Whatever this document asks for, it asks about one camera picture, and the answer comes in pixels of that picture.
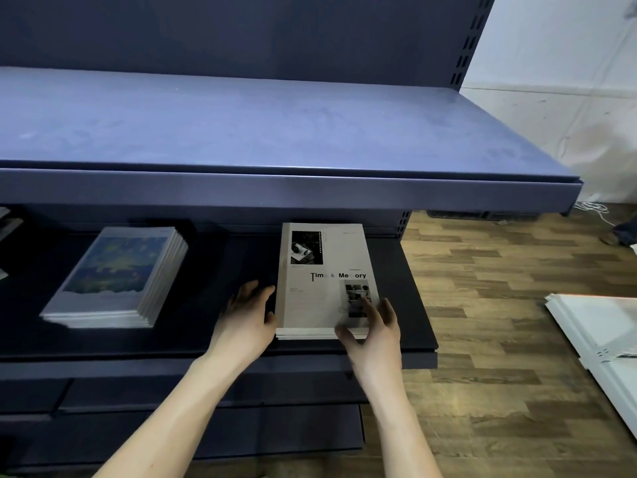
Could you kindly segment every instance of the wall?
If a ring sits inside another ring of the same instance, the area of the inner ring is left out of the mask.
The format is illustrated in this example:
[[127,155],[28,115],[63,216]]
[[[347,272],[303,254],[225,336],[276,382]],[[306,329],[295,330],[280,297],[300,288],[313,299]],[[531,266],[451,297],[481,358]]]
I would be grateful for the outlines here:
[[582,200],[637,202],[632,2],[496,0],[461,90],[572,167]]

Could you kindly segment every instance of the person's foot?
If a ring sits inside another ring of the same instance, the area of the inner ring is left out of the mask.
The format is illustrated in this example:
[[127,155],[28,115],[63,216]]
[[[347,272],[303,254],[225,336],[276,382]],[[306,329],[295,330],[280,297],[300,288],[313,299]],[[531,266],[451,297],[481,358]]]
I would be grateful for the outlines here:
[[601,235],[600,241],[602,243],[606,243],[607,245],[610,245],[611,247],[618,247],[620,245],[619,238],[617,238],[617,235],[613,233],[612,231],[609,231]]

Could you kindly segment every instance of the white shelving unit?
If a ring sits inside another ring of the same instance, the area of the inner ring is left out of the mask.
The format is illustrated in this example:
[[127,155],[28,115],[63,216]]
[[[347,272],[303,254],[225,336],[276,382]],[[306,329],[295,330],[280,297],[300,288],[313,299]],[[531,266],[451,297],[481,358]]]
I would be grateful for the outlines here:
[[637,437],[637,298],[551,294],[546,307]]

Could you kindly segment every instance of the floor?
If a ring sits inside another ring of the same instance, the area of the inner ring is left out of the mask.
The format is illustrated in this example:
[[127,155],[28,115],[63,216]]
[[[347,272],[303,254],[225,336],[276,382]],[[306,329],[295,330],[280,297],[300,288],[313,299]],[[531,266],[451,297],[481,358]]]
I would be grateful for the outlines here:
[[[577,210],[509,224],[412,215],[402,246],[440,367],[404,381],[446,478],[637,476],[637,442],[543,307],[552,292],[637,297],[637,256],[600,243],[609,228]],[[362,452],[193,465],[187,476],[381,477],[369,408],[364,419]]]

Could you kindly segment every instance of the blue painting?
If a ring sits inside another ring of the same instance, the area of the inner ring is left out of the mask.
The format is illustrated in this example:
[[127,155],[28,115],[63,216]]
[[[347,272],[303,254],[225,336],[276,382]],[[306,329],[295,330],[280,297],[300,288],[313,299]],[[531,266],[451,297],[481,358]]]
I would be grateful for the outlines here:
[[141,292],[167,238],[100,238],[68,281],[65,292]]

